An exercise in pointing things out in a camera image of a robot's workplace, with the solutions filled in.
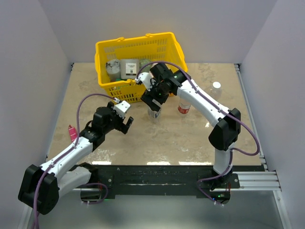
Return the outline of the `blue label water bottle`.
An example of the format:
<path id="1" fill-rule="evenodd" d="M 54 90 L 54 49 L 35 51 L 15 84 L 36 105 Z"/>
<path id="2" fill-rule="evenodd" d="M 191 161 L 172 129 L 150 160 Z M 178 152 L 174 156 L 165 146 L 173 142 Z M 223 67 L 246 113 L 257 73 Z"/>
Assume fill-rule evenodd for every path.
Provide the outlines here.
<path id="1" fill-rule="evenodd" d="M 152 123 L 157 123 L 159 121 L 162 109 L 159 111 L 153 111 L 150 107 L 148 107 L 147 114 L 148 118 Z"/>

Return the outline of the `red label water bottle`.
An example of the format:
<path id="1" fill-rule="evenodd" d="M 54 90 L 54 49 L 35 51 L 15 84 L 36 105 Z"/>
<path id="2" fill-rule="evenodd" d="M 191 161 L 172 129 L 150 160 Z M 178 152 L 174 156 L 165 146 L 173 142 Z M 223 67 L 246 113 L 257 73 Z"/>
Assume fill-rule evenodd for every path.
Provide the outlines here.
<path id="1" fill-rule="evenodd" d="M 179 113 L 182 115 L 186 115 L 189 113 L 190 108 L 191 108 L 191 104 L 188 101 L 181 98 L 177 108 Z"/>

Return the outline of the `white bottle cap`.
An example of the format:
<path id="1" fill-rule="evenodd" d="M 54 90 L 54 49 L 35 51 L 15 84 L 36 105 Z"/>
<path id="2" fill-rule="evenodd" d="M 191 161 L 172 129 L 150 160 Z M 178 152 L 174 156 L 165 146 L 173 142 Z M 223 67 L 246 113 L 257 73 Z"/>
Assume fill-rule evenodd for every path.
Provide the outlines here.
<path id="1" fill-rule="evenodd" d="M 213 82 L 213 88 L 214 89 L 220 89 L 221 88 L 221 84 L 219 82 Z"/>

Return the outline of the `large clear square bottle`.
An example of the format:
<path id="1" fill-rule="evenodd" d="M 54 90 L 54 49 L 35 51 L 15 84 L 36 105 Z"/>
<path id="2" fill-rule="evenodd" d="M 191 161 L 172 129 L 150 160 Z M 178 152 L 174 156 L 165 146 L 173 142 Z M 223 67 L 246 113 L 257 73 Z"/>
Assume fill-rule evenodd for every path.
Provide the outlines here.
<path id="1" fill-rule="evenodd" d="M 212 84 L 210 89 L 208 90 L 208 93 L 213 99 L 218 100 L 222 95 L 222 88 L 214 89 Z"/>

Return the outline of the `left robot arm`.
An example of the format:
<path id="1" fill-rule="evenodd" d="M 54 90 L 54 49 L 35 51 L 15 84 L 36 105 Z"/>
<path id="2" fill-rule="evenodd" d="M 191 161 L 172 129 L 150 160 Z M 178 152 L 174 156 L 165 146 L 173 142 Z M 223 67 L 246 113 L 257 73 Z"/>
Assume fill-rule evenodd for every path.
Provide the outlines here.
<path id="1" fill-rule="evenodd" d="M 76 163 L 99 147 L 110 131 L 128 132 L 133 118 L 129 117 L 127 123 L 123 121 L 130 107 L 127 101 L 122 101 L 118 104 L 108 102 L 106 107 L 97 108 L 79 138 L 50 161 L 40 166 L 30 165 L 25 170 L 18 200 L 46 215 L 73 189 L 96 186 L 99 181 L 97 170 L 87 163 Z"/>

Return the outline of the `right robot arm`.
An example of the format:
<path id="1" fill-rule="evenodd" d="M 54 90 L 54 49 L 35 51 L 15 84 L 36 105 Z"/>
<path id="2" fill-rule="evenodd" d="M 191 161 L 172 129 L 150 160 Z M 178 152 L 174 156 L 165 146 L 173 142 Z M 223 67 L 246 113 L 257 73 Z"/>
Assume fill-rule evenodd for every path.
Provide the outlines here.
<path id="1" fill-rule="evenodd" d="M 188 102 L 199 111 L 213 127 L 208 139 L 215 149 L 212 176 L 213 184 L 224 187 L 229 182 L 232 169 L 232 149 L 241 131 L 241 113 L 236 108 L 223 106 L 203 91 L 181 67 L 176 72 L 168 68 L 170 62 L 154 61 L 149 73 L 139 71 L 135 82 L 146 90 L 141 96 L 151 110 L 160 111 L 170 94 Z"/>

